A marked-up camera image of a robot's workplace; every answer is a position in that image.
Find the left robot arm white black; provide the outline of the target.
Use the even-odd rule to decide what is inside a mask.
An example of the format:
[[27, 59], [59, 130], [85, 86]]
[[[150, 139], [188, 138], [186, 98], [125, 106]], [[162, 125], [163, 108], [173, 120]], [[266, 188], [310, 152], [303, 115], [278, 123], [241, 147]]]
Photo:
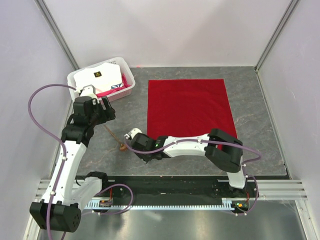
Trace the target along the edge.
[[62, 148], [49, 186], [41, 200], [32, 202], [29, 209], [42, 230], [75, 232], [91, 199], [109, 193], [108, 176], [104, 172], [88, 173], [77, 189], [74, 183], [95, 126], [114, 120], [115, 113], [107, 97], [80, 96], [74, 100], [73, 113], [62, 130]]

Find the wooden spoon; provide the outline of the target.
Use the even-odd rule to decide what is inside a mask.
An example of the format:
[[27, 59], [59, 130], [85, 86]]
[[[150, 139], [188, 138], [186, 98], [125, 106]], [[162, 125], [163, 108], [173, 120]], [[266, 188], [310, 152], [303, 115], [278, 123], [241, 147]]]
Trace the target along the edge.
[[119, 150], [121, 152], [126, 151], [128, 148], [126, 145], [106, 126], [104, 125], [104, 128], [110, 133], [110, 135], [118, 142], [119, 144]]

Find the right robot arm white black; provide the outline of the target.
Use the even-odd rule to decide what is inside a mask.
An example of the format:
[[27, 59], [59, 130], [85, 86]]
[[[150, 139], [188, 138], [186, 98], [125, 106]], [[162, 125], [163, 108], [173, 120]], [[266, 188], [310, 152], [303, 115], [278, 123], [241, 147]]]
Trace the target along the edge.
[[159, 136], [153, 139], [133, 128], [125, 136], [125, 143], [145, 163], [155, 159], [180, 156], [206, 157], [217, 168], [227, 173], [229, 191], [235, 197], [247, 191], [242, 159], [243, 143], [236, 137], [214, 128], [210, 133], [191, 137]]

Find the red cloth napkin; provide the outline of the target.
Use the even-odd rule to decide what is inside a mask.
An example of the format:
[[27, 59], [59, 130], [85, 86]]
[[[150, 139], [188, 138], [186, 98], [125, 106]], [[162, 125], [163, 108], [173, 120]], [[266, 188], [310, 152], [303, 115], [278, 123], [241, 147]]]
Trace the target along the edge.
[[149, 80], [149, 137], [194, 137], [208, 134], [212, 129], [237, 137], [223, 79]]

